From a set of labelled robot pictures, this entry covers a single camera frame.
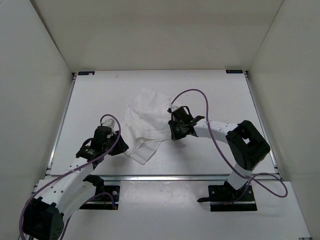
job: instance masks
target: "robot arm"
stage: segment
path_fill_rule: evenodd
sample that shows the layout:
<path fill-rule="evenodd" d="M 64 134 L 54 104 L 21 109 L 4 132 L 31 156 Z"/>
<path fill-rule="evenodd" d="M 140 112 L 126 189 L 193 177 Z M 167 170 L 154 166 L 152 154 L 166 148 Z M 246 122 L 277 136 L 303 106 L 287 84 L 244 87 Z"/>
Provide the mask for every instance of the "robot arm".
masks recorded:
<path fill-rule="evenodd" d="M 208 122 L 204 116 L 193 118 L 187 106 L 173 106 L 168 109 L 168 112 L 171 113 L 168 124 L 173 140 L 182 139 L 187 135 L 211 138 Z M 215 139 L 229 145 L 236 161 L 234 169 L 244 177 L 250 177 L 255 167 L 270 152 L 270 146 L 266 140 L 248 120 L 239 124 L 209 121 L 209 125 Z M 225 185 L 229 186 L 231 191 L 238 192 L 247 181 L 248 179 L 232 171 Z"/>
<path fill-rule="evenodd" d="M 112 118 L 98 126 L 93 138 L 82 144 L 67 171 L 72 171 L 106 153 L 118 138 L 119 132 L 114 131 L 114 126 L 115 121 Z M 109 154 L 117 155 L 128 148 L 120 136 Z M 32 199 L 23 216 L 24 233 L 39 240 L 57 240 L 68 218 L 89 198 L 104 191 L 104 180 L 91 175 L 103 160 L 104 157 L 101 157 L 92 164 L 73 171 Z"/>

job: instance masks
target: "purple cable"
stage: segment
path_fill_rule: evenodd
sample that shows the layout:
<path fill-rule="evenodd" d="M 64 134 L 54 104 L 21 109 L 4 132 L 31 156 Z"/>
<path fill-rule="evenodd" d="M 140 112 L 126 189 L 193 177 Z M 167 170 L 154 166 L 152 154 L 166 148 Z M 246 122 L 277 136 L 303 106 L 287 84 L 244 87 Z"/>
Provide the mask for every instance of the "purple cable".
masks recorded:
<path fill-rule="evenodd" d="M 246 193 L 246 191 L 248 190 L 249 188 L 249 185 L 252 181 L 255 181 L 257 184 L 259 184 L 261 187 L 263 187 L 264 189 L 266 189 L 268 192 L 270 192 L 271 194 L 279 197 L 279 198 L 285 198 L 286 196 L 288 196 L 288 189 L 287 189 L 287 186 L 284 184 L 284 182 L 278 178 L 276 175 L 272 174 L 272 173 L 266 173 L 266 172 L 261 172 L 261 173 L 257 173 L 257 174 L 254 174 L 253 176 L 249 177 L 249 176 L 243 176 L 241 173 L 239 173 L 235 168 L 234 166 L 231 165 L 231 163 L 228 161 L 228 159 L 226 158 L 226 156 L 224 155 L 224 153 L 221 151 L 217 141 L 216 141 L 216 138 L 214 136 L 214 133 L 212 132 L 211 130 L 211 127 L 210 127 L 210 122 L 209 122 L 209 103 L 208 103 L 208 99 L 207 99 L 207 96 L 205 95 L 205 93 L 199 89 L 188 89 L 188 90 L 185 90 L 181 93 L 178 94 L 178 96 L 176 96 L 173 101 L 171 102 L 171 105 L 177 100 L 178 97 L 180 97 L 182 94 L 184 93 L 187 93 L 187 92 L 190 92 L 190 91 L 196 91 L 196 92 L 199 92 L 203 95 L 204 97 L 204 100 L 205 100 L 205 120 L 207 122 L 207 126 L 208 126 L 208 130 L 209 130 L 209 133 L 210 133 L 210 136 L 211 136 L 211 139 L 216 147 L 216 149 L 218 150 L 219 154 L 221 155 L 221 157 L 223 158 L 223 160 L 225 161 L 225 163 L 238 175 L 240 176 L 241 178 L 243 179 L 248 179 L 248 183 L 246 184 L 246 187 L 242 193 L 242 195 L 237 198 L 236 200 L 234 201 L 230 201 L 230 202 L 222 202 L 222 203 L 216 203 L 214 205 L 221 205 L 221 204 L 233 204 L 235 203 L 236 201 L 240 200 Z M 257 176 L 262 176 L 262 175 L 268 175 L 268 176 L 272 176 L 273 178 L 275 178 L 277 181 L 279 181 L 284 189 L 285 189 L 285 194 L 284 195 L 279 195 L 277 193 L 275 193 L 274 191 L 270 190 L 269 188 L 267 188 L 265 185 L 263 185 L 262 183 L 260 183 L 258 180 L 256 180 L 255 178 Z"/>
<path fill-rule="evenodd" d="M 91 197 L 91 198 L 88 199 L 87 201 L 85 201 L 84 204 L 86 204 L 87 202 L 90 202 L 91 200 L 93 200 L 93 199 L 95 199 L 95 198 L 97 198 L 97 197 L 99 197 L 99 196 L 103 196 L 103 195 L 108 195 L 108 196 L 110 197 L 111 202 L 112 202 L 112 208 L 115 209 L 115 207 L 116 207 L 116 205 L 115 205 L 115 200 L 114 200 L 114 198 L 111 196 L 111 194 L 108 193 L 108 192 L 99 193 L 99 194 Z M 64 225 L 64 229 L 63 229 L 63 231 L 62 231 L 60 240 L 62 240 L 62 239 L 64 238 L 65 234 L 66 234 L 67 227 L 68 227 L 68 225 L 69 225 L 69 221 L 70 221 L 71 217 L 72 217 L 72 215 L 68 218 L 68 220 L 66 221 L 66 223 L 65 223 L 65 225 Z"/>
<path fill-rule="evenodd" d="M 116 138 L 114 144 L 110 147 L 110 149 L 108 151 L 106 151 L 105 153 L 103 153 L 102 155 L 98 156 L 97 158 L 91 160 L 91 161 L 88 161 L 87 163 L 83 164 L 83 165 L 80 165 L 74 169 L 72 169 L 71 171 L 67 171 L 66 173 L 58 176 L 57 178 L 55 178 L 54 180 L 48 182 L 47 184 L 45 184 L 43 187 L 41 187 L 38 191 L 36 191 L 34 194 L 31 195 L 31 197 L 26 201 L 22 211 L 21 211 L 21 215 L 20 215 L 20 218 L 19 218 L 19 234 L 20 234 L 20 237 L 21 237 L 21 240 L 26 240 L 25 238 L 25 235 L 24 235 L 24 230 L 23 230 L 23 219 L 24 219 L 24 214 L 25 214 L 25 211 L 27 209 L 27 206 L 30 204 L 30 202 L 32 201 L 32 199 L 37 195 L 39 194 L 42 190 L 44 190 L 46 187 L 50 186 L 51 184 L 63 179 L 64 177 L 68 176 L 69 174 L 72 174 L 74 171 L 78 171 L 79 169 L 83 169 L 85 166 L 88 166 L 92 163 L 94 163 L 95 161 L 103 158 L 105 155 L 109 154 L 112 149 L 114 149 L 114 147 L 116 146 L 117 142 L 119 141 L 120 139 L 120 134 L 121 134 L 121 126 L 120 126 L 120 123 L 118 121 L 118 119 L 111 115 L 111 114 L 105 114 L 101 117 L 100 119 L 100 122 L 102 121 L 102 119 L 104 117 L 112 117 L 116 123 L 118 124 L 118 128 L 119 128 L 119 132 L 118 132 L 118 137 Z"/>

